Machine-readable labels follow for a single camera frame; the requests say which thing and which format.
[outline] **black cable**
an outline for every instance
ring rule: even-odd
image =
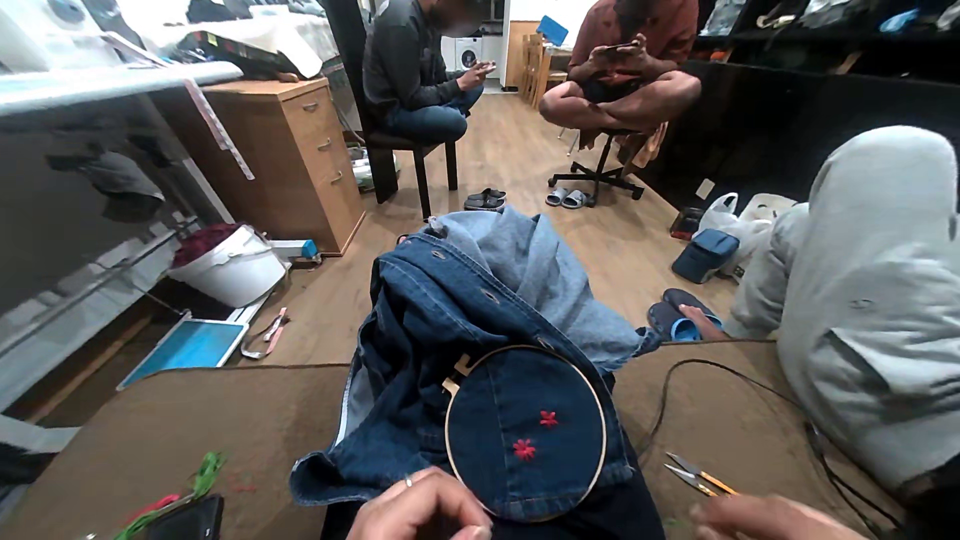
[[[807,418],[804,412],[804,408],[799,403],[797,403],[793,399],[781,394],[779,391],[771,388],[770,386],[767,386],[766,384],[758,380],[751,379],[750,377],[743,375],[742,373],[736,371],[731,367],[725,366],[721,363],[714,362],[711,360],[704,360],[701,358],[688,358],[686,360],[681,360],[673,364],[672,366],[670,366],[670,369],[667,370],[666,377],[663,379],[663,389],[660,392],[660,403],[658,404],[658,408],[657,408],[657,418],[654,421],[654,425],[650,428],[650,432],[647,434],[646,437],[644,437],[643,443],[640,445],[640,451],[639,451],[640,455],[646,454],[646,452],[650,450],[650,447],[653,445],[654,437],[657,435],[657,431],[660,430],[660,426],[662,426],[663,424],[663,417],[666,414],[667,393],[669,392],[669,388],[670,388],[670,378],[673,377],[673,373],[677,371],[678,368],[686,364],[706,364],[708,366],[722,369],[728,373],[732,373],[736,375],[737,377],[741,378],[742,380],[745,380],[746,382],[749,382],[750,384],[753,384],[754,386],[759,386],[760,388],[763,388],[764,390],[770,392],[771,394],[774,394],[778,398],[794,406],[804,417],[804,431],[806,433],[807,444],[810,446],[810,449],[813,451],[814,455],[817,457],[817,460],[823,466],[824,472],[827,475],[827,479],[829,480],[830,485],[833,486],[833,488],[837,491],[837,493],[844,500],[847,506],[849,506],[851,510],[853,510],[853,512],[857,515],[857,517],[859,517],[860,520],[863,521],[863,525],[867,529],[869,529],[870,532],[872,532],[875,536],[877,537],[881,536],[880,528],[876,525],[876,523],[874,523],[873,520],[871,520],[863,512],[861,512],[859,508],[853,505],[853,503],[850,501],[847,495],[843,492],[843,490],[840,489],[841,486],[843,486],[845,489],[847,489],[852,494],[854,494],[860,501],[865,503],[867,506],[869,506],[870,508],[875,510],[877,513],[882,515],[884,518],[889,520],[890,523],[893,524],[895,528],[903,530],[903,525],[900,523],[899,520],[897,520],[897,518],[895,518],[890,513],[883,510],[882,508],[880,508],[873,501],[867,499],[863,494],[861,494],[859,491],[857,491],[852,486],[850,486],[845,480],[840,478],[836,473],[833,472],[832,469],[830,469],[830,466],[827,464],[827,459],[824,456],[823,447],[820,445],[820,442],[819,442],[820,437],[823,435],[817,430],[813,422],[809,418]]]

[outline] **button hole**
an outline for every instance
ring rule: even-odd
[[[491,293],[489,290],[487,290],[487,289],[480,289],[480,292],[484,293],[484,295],[486,295],[487,298],[493,300],[494,302],[497,302],[498,304],[500,303],[500,301],[497,300],[497,298],[496,298],[495,296],[493,296],[493,293]]]

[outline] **blue slide sandal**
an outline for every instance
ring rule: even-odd
[[[650,326],[663,336],[664,341],[699,341],[700,331],[693,321],[684,317],[666,302],[657,302],[647,310]]]
[[[720,320],[720,317],[716,316],[709,307],[705,306],[703,302],[697,300],[697,297],[686,292],[682,289],[666,289],[663,291],[663,301],[672,306],[677,311],[680,311],[680,306],[691,306],[698,307],[704,315],[709,319],[718,329],[723,330],[723,321]]]

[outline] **red embroidered flower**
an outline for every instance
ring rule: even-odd
[[[536,448],[530,446],[530,439],[527,439],[527,440],[518,439],[514,443],[514,454],[516,454],[517,457],[519,457],[524,461],[530,461],[531,459],[533,459],[534,452],[536,451],[537,451]]]
[[[545,410],[542,410],[540,412],[540,418],[542,418],[542,420],[540,420],[541,426],[547,426],[548,428],[553,428],[557,424],[560,424],[560,422],[557,422],[556,412],[547,412]]]

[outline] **brown fabric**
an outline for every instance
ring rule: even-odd
[[[690,357],[788,391],[772,343],[661,347],[616,372],[614,401],[635,445],[653,422],[666,371]],[[109,538],[139,508],[183,491],[205,452],[221,451],[228,462],[214,491],[226,499],[223,538],[316,540],[324,510],[295,506],[287,476],[298,457],[333,440],[347,371],[258,366],[175,370],[142,380],[80,430],[0,528],[0,538],[76,540],[90,532]],[[669,462],[665,451],[733,489],[778,493],[857,525],[807,449],[797,413],[727,372],[681,367],[663,426],[640,457],[668,538],[689,538],[687,510],[704,498],[661,465]],[[833,462],[844,479],[884,501],[846,460]],[[238,490],[248,486],[256,491]]]
[[[112,538],[143,506],[183,493],[204,454],[219,451],[227,463],[213,492],[225,498],[225,540],[316,540],[324,508],[296,506],[287,478],[297,458],[333,440],[347,372],[187,369],[139,381],[77,433],[0,538]]]
[[[647,38],[647,52],[656,59],[684,61],[697,37],[697,0],[649,0],[654,2],[650,18],[638,32]],[[587,12],[570,56],[570,67],[587,61],[590,51],[603,45],[624,43],[630,38],[623,30],[613,5],[616,0],[599,0]]]
[[[643,444],[643,435],[653,424],[667,370],[688,358],[719,362],[792,396],[773,342],[666,345],[616,372],[613,401],[635,446]],[[882,507],[897,508],[846,458],[825,446],[828,461],[841,478]],[[702,364],[678,368],[670,382],[662,427],[650,450],[639,457],[667,538],[691,538],[687,512],[705,497],[663,467],[663,463],[676,466],[665,452],[699,465],[740,493],[782,495],[868,532],[827,481],[793,406],[721,369]],[[867,514],[887,525],[878,515]]]

